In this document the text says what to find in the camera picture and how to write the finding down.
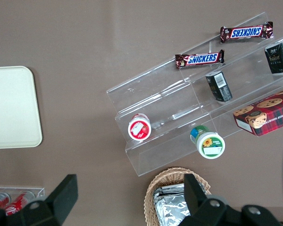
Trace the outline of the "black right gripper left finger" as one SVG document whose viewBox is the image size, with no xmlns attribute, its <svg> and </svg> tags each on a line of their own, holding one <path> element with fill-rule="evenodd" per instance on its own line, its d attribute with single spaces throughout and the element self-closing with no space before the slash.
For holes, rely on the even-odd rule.
<svg viewBox="0 0 283 226">
<path fill-rule="evenodd" d="M 15 226 L 61 226 L 78 200 L 77 175 L 68 174 L 43 201 L 26 205 L 15 215 Z"/>
</svg>

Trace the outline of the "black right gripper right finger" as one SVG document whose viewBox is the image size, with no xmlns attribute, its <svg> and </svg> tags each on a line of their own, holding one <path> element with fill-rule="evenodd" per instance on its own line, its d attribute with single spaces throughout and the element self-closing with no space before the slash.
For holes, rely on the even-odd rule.
<svg viewBox="0 0 283 226">
<path fill-rule="evenodd" d="M 184 198 L 190 212 L 181 226 L 224 226 L 227 205 L 217 196 L 207 196 L 193 174 L 184 175 Z"/>
</svg>

